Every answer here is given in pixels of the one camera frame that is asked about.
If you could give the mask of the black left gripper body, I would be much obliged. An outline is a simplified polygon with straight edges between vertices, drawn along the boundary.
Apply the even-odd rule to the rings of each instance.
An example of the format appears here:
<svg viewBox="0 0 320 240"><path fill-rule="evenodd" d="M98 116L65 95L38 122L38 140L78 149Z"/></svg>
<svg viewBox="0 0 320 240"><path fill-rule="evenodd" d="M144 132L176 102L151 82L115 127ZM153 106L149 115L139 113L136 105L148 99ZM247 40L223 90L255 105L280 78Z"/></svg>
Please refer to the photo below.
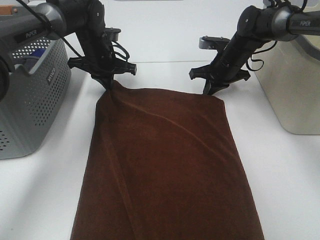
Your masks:
<svg viewBox="0 0 320 240"><path fill-rule="evenodd" d="M69 68L77 68L90 74L99 82L99 78L130 73L135 75L137 65L128 62L128 51L118 42L108 41L101 36L93 36L90 32L77 32L76 36L84 56L71 57Z"/></svg>

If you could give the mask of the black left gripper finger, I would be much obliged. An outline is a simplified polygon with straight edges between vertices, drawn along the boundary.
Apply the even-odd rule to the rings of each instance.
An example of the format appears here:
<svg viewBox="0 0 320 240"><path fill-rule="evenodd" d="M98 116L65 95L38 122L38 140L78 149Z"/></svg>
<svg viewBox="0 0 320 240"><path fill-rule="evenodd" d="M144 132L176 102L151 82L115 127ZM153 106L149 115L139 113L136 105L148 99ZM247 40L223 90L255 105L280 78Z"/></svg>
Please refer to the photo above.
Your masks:
<svg viewBox="0 0 320 240"><path fill-rule="evenodd" d="M98 82L103 86L106 91L110 91L113 88L114 79L113 76L100 77Z"/></svg>

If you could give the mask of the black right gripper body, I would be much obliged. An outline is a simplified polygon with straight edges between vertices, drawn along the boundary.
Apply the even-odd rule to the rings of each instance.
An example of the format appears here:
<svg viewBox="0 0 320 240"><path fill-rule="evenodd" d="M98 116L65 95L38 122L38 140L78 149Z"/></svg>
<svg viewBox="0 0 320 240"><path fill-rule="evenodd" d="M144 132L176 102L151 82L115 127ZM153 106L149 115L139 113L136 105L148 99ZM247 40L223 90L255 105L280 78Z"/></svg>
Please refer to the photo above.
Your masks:
<svg viewBox="0 0 320 240"><path fill-rule="evenodd" d="M241 68L249 57L258 48L258 41L250 37L243 37L237 33L230 39L227 46L220 51L208 65L192 68L189 72L190 78L203 78L216 85L229 85L250 76L241 72Z"/></svg>

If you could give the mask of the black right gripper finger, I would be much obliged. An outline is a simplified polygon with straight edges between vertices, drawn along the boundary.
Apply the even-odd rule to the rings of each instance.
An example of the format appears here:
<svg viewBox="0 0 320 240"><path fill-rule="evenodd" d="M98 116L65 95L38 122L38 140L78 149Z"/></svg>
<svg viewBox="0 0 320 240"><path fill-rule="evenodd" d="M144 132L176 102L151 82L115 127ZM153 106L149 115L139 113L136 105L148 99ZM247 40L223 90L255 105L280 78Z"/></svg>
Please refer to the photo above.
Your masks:
<svg viewBox="0 0 320 240"><path fill-rule="evenodd" d="M221 90L224 90L224 89L227 89L229 87L228 84L214 84L212 87L211 87L211 95L214 95L215 93L221 91Z"/></svg>
<svg viewBox="0 0 320 240"><path fill-rule="evenodd" d="M202 94L203 95L213 95L215 92L216 92L215 85L211 81L206 80Z"/></svg>

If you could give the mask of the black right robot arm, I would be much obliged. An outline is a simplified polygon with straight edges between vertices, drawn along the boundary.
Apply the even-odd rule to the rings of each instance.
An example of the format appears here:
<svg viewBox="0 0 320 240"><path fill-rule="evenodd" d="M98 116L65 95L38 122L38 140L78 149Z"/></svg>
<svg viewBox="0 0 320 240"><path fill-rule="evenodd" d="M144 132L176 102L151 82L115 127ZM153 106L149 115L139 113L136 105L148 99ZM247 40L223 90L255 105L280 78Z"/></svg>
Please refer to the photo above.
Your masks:
<svg viewBox="0 0 320 240"><path fill-rule="evenodd" d="M299 35L320 34L320 13L304 12L306 5L306 1L298 7L288 0L272 0L263 9L247 7L231 39L210 36L199 39L200 49L216 50L217 55L210 64L192 68L189 77L205 79L204 95L213 95L240 80L247 81L252 69L242 67L248 65L253 55L262 53L263 45L271 41L289 42Z"/></svg>

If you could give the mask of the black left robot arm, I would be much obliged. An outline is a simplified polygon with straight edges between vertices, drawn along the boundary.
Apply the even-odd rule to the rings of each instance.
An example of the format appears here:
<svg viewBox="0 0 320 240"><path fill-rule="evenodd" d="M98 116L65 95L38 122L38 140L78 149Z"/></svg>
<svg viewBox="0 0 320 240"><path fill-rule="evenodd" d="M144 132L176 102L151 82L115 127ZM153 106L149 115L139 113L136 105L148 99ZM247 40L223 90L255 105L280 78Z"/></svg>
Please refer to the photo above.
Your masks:
<svg viewBox="0 0 320 240"><path fill-rule="evenodd" d="M19 3L28 14L0 23L0 97L9 89L9 74L15 71L13 52L31 42L46 37L64 40L75 33L84 55L68 60L70 68L78 68L91 75L106 90L114 75L135 75L137 66L128 60L128 51L118 43L118 28L107 28L105 7L99 0L47 0L32 8Z"/></svg>

